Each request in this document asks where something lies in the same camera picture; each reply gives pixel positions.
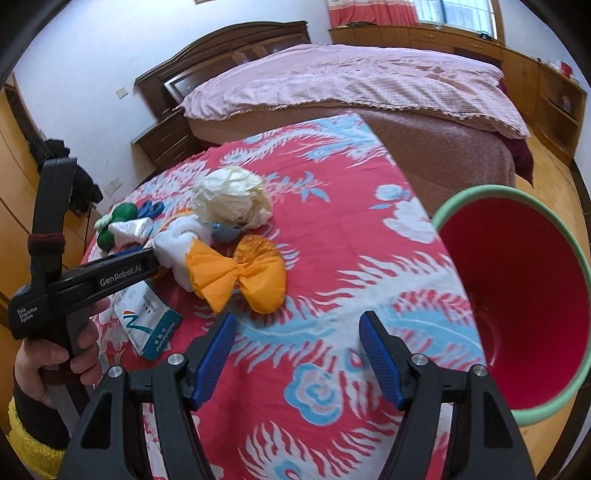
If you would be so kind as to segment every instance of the cardboard box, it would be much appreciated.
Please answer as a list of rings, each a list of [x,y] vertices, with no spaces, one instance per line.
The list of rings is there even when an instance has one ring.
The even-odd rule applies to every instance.
[[[158,359],[182,318],[144,281],[117,292],[113,310],[135,350],[148,360]]]

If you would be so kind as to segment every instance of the wall socket panel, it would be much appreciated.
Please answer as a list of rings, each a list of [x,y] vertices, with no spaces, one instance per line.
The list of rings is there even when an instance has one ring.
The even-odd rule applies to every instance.
[[[112,197],[113,194],[119,190],[119,188],[123,185],[123,182],[121,182],[121,179],[119,177],[117,177],[115,180],[113,180],[112,182],[108,183],[107,185],[105,185],[104,188],[104,192],[107,195],[107,197]]]
[[[127,95],[127,90],[125,90],[125,87],[121,87],[115,93],[117,94],[117,97],[119,97],[119,100],[121,100],[125,95]]]

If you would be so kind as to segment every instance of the human hand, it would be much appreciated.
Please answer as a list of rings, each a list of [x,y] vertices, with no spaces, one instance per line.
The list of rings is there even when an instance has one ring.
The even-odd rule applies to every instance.
[[[110,304],[109,299],[99,300],[90,308],[90,314],[103,312]],[[84,351],[70,361],[70,369],[75,374],[80,374],[80,382],[83,385],[93,385],[100,380],[102,370],[99,363],[99,345],[96,343],[98,339],[99,331],[94,322],[89,321],[78,336],[78,345]],[[39,338],[25,338],[14,363],[14,377],[25,395],[54,408],[39,369],[62,364],[69,358],[68,350],[56,343]]]

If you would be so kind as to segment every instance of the orange paper flower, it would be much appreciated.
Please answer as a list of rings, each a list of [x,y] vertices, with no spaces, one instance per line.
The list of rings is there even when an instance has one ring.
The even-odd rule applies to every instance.
[[[285,264],[275,245],[260,235],[245,235],[233,258],[196,239],[185,258],[193,290],[214,314],[226,306],[236,283],[255,312],[272,313],[283,305]]]

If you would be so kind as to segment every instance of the yellow sleeve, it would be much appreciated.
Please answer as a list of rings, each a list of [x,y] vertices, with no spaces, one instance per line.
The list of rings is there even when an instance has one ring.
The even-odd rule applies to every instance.
[[[65,450],[54,450],[31,437],[18,418],[14,398],[8,405],[8,417],[12,430],[8,441],[21,462],[43,478],[57,478]]]

